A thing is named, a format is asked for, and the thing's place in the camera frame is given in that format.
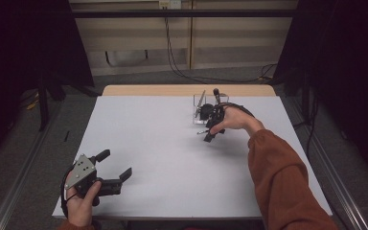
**cable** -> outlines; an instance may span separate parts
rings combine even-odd
[[[61,181],[61,185],[59,186],[60,188],[60,196],[61,196],[61,209],[62,212],[64,213],[65,217],[68,218],[68,208],[67,208],[67,201],[68,199],[65,198],[64,195],[64,186],[65,186],[65,181],[67,180],[67,176],[68,174],[74,169],[74,166],[76,164],[73,164],[72,166],[70,166],[67,171],[65,172],[64,176],[62,177],[62,181]]]
[[[314,94],[314,99],[312,101],[312,109],[311,109],[311,114],[310,114],[311,130],[310,130],[309,140],[307,141],[307,150],[306,150],[306,155],[307,155],[307,158],[308,158],[309,161],[310,161],[310,143],[311,143],[313,131],[315,129],[315,118],[316,118],[316,115],[318,114],[318,108],[319,108],[318,96],[316,94]],[[298,128],[302,125],[305,125],[306,123],[307,123],[307,121],[299,123],[297,125],[294,125],[294,128]],[[328,203],[330,204],[331,209],[336,214],[336,217],[340,220],[340,222],[345,227],[345,229],[349,229],[348,225],[343,220],[343,218],[340,216],[340,214],[336,211],[336,209],[334,208],[334,205],[330,202],[330,200],[328,199],[328,197],[325,193],[324,193],[324,197],[327,199]]]
[[[70,200],[70,199],[72,199],[74,196],[76,196],[76,195],[78,195],[78,193],[75,193],[75,194],[73,194],[73,195],[71,195],[70,197],[68,197],[66,200],[67,200],[67,202],[68,202],[68,200]]]
[[[203,84],[207,84],[206,82],[202,81],[202,80],[212,80],[212,81],[228,81],[228,82],[235,82],[235,83],[248,83],[248,82],[253,82],[253,81],[258,81],[258,80],[271,80],[271,78],[266,77],[265,74],[273,67],[276,66],[277,63],[275,64],[268,64],[262,67],[261,73],[262,75],[252,79],[252,80],[226,80],[226,79],[217,79],[217,78],[207,78],[207,77],[189,77],[186,76],[185,74],[183,74],[179,68],[177,67],[176,63],[175,63],[175,59],[174,59],[174,55],[173,55],[173,48],[172,48],[172,42],[170,40],[170,26],[169,26],[169,18],[165,17],[165,25],[166,25],[166,39],[167,39],[167,55],[169,58],[169,65],[170,68],[172,69],[172,71],[179,77],[185,78],[185,79],[189,79],[189,80],[193,80],[193,81],[197,81]]]
[[[294,130],[297,130],[298,128],[300,128],[301,126],[305,125],[307,122],[300,122],[298,124],[292,125],[292,127],[294,127]]]
[[[225,106],[229,106],[229,107],[235,107],[240,109],[241,111],[243,111],[244,113],[246,113],[249,116],[255,117],[249,110],[247,110],[245,107],[243,107],[242,105],[238,105],[235,103],[220,103],[218,105],[216,105],[215,107],[225,107]]]
[[[122,220],[120,221],[122,227],[125,229],[125,230],[128,230],[128,223],[124,223]]]
[[[193,81],[197,81],[203,84],[206,84],[206,82],[202,81],[202,80],[195,80],[193,78],[187,77],[185,76],[183,73],[181,73],[181,71],[178,69],[177,65],[175,64],[175,59],[174,59],[174,55],[173,55],[173,51],[172,51],[172,43],[170,41],[170,28],[169,28],[169,19],[167,17],[164,18],[165,24],[166,24],[166,38],[167,38],[167,55],[169,57],[169,65],[172,68],[172,71],[179,77],[185,78],[185,79],[189,79],[189,80],[193,80]],[[172,66],[172,62],[170,59],[170,56],[172,56],[172,61],[174,63],[175,68],[177,69],[177,72],[174,70],[173,66]]]

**metal rail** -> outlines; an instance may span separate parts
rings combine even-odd
[[[299,116],[301,121],[304,121],[298,109],[298,108],[301,109],[300,104],[296,100],[293,100],[293,102],[294,102],[293,108],[297,116]],[[307,126],[305,126],[305,130],[307,134],[310,134],[310,131]],[[330,180],[333,190],[335,191],[337,197],[339,198],[339,201],[342,204],[342,207],[345,210],[345,213],[348,216],[349,220],[351,221],[352,225],[356,230],[364,230],[364,229],[368,230],[368,225],[363,215],[361,214],[359,208],[357,207],[357,203],[352,198],[345,184],[342,182],[342,179],[336,172],[334,165],[331,162],[331,159],[328,157],[328,154],[325,152],[321,142],[319,141],[315,133],[312,135],[312,143],[316,151],[318,152],[317,156],[319,158],[319,162],[323,167],[326,176]]]
[[[118,17],[293,17],[304,14],[297,10],[73,10],[76,18]]]
[[[44,138],[47,136],[47,133],[49,132],[50,127],[52,126],[52,123],[56,120],[61,105],[62,103],[59,103],[55,106],[53,118],[49,121],[46,128],[43,131],[39,131],[38,134],[36,135],[32,147],[29,150],[28,156],[25,159],[25,163],[23,164],[19,174],[11,184],[11,188],[8,190],[8,193],[6,194],[4,201],[0,206],[0,230],[5,229],[8,224],[8,221],[12,215],[17,200],[20,198],[23,192],[23,188],[26,185],[28,175],[34,164],[36,157],[38,156],[41,145],[44,142]]]

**wall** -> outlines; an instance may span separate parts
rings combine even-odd
[[[73,10],[157,10],[158,1],[70,0]],[[182,9],[292,10],[296,0],[182,1]],[[92,68],[105,51],[165,50],[164,18],[76,19]],[[172,47],[183,68],[257,66],[278,61],[291,18],[170,18]],[[102,71],[93,71],[100,75]]]

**finger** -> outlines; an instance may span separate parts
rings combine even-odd
[[[67,178],[65,179],[65,183],[67,184],[68,179],[71,177],[71,172],[68,173]],[[69,198],[77,193],[76,188],[71,187],[70,189],[66,190],[65,195],[66,198]]]
[[[214,125],[213,127],[211,127],[210,133],[212,135],[214,135],[214,134],[218,133],[219,131],[223,130],[224,128],[225,128],[225,122],[222,121],[222,122]]]
[[[86,193],[84,202],[86,202],[89,205],[92,205],[92,201],[94,200],[97,193],[100,191],[101,185],[102,185],[101,181],[96,181]]]

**gray floor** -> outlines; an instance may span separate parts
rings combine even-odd
[[[259,77],[261,69],[260,67],[240,67],[187,70],[182,72],[186,76],[245,81]],[[102,92],[105,86],[115,83],[198,83],[194,80],[179,77],[172,71],[103,76],[96,77],[94,81],[96,87],[93,90],[98,92]],[[207,83],[227,83],[222,80],[203,81]],[[263,81],[252,81],[250,83],[263,83]],[[53,102],[49,100],[52,116],[54,116],[56,109],[59,109],[58,115],[52,117],[51,128],[47,132],[40,151],[35,156],[28,176],[25,178],[24,187],[19,192],[20,197],[14,203],[9,220],[3,223],[6,229],[54,229],[60,224],[59,219],[51,217],[58,200],[58,186],[68,164],[74,159],[96,101],[95,98],[88,98],[72,88],[64,88],[67,92],[65,101]],[[275,91],[281,96],[291,121],[294,124],[301,122],[299,111],[295,110],[294,103],[295,100],[300,101],[299,96],[286,97],[283,92],[283,85],[276,86]],[[334,123],[332,116],[326,108],[322,104],[319,108],[314,133],[319,138],[339,176],[368,223],[368,166],[361,159],[355,145],[341,135],[341,130]],[[10,190],[14,179],[22,169],[24,160],[35,138],[38,136],[38,128],[38,107],[32,110],[22,109],[11,132],[1,145],[0,205]],[[309,136],[307,131],[302,126],[296,132],[303,147],[305,147]],[[336,212],[346,222],[348,228],[353,229],[349,218],[344,212],[344,207],[335,194],[329,179],[324,173],[324,169],[318,162],[317,156],[316,148],[311,145],[311,164],[323,187],[324,193]],[[334,215],[333,219],[340,229],[345,229],[337,215]],[[162,221],[152,223],[136,222],[135,224],[138,229],[174,229],[178,223]],[[221,226],[223,223],[215,222],[215,224]],[[252,223],[229,222],[225,224],[233,226],[232,229],[244,229]],[[123,227],[119,221],[108,220],[103,222],[103,229],[123,229]]]

